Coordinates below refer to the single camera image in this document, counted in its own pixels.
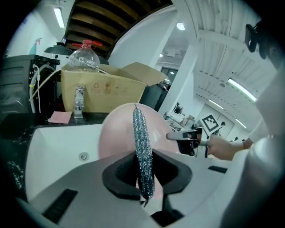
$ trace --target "sparkly silver object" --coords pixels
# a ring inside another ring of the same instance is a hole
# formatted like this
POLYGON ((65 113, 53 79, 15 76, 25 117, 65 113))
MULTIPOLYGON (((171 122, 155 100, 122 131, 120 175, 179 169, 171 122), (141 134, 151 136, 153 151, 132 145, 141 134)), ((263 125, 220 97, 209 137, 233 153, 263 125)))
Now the sparkly silver object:
POLYGON ((146 118, 143 112, 136 106, 133 112, 135 152, 138 158, 138 186, 146 204, 155 192, 155 179, 153 174, 152 149, 146 118))

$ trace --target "black vent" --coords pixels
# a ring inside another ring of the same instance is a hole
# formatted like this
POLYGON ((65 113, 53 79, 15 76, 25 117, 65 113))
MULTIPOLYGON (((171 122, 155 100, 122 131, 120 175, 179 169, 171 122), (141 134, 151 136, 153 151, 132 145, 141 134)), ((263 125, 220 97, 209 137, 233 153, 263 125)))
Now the black vent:
POLYGON ((44 212, 43 216, 57 224, 77 193, 77 191, 65 189, 63 193, 53 202, 53 204, 44 212))

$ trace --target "gray surface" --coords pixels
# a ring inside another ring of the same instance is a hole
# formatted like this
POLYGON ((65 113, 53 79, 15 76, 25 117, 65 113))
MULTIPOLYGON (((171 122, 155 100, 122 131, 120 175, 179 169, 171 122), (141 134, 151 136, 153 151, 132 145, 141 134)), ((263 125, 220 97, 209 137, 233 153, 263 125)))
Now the gray surface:
MULTIPOLYGON (((207 170, 216 163, 212 159, 161 152, 189 165, 193 172, 186 189, 169 196, 174 209, 188 214, 208 198, 224 174, 207 170)), ((125 155, 108 157, 75 168, 35 197, 31 205, 42 213, 60 193, 69 188, 77 190, 78 194, 59 223, 62 227, 159 227, 143 210, 139 201, 119 199, 102 184, 105 167, 125 155)), ((219 166, 228 167, 229 164, 221 161, 219 166)))
POLYGON ((90 227, 159 227, 142 209, 139 201, 119 199, 102 183, 106 166, 126 154, 82 165, 40 193, 31 205, 43 212, 66 188, 78 194, 59 225, 67 228, 90 227))

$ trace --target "metal tool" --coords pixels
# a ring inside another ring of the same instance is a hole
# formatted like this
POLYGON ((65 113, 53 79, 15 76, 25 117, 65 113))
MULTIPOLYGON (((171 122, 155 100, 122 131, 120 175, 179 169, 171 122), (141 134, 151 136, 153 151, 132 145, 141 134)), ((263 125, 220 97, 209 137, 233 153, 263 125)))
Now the metal tool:
POLYGON ((185 130, 179 132, 171 132, 166 135, 170 140, 176 140, 179 146, 179 151, 182 154, 198 156, 204 155, 205 158, 208 156, 207 142, 209 136, 203 127, 198 127, 192 130, 185 130))

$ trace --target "white pillar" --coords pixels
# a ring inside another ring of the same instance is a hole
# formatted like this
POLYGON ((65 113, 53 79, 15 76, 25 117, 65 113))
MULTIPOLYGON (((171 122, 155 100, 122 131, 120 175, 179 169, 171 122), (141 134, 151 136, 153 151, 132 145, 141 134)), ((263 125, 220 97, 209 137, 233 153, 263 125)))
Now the white pillar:
POLYGON ((162 116, 169 111, 172 111, 182 93, 185 89, 189 89, 194 93, 194 83, 189 88, 184 88, 185 85, 189 86, 189 84, 185 83, 187 77, 193 77, 193 69, 197 61, 198 55, 198 46, 188 46, 187 52, 185 53, 184 59, 181 63, 181 66, 177 72, 177 75, 168 91, 160 109, 159 114, 162 116))
POLYGON ((136 24, 115 45, 108 59, 110 65, 121 68, 140 62, 154 68, 178 19, 172 5, 136 24))

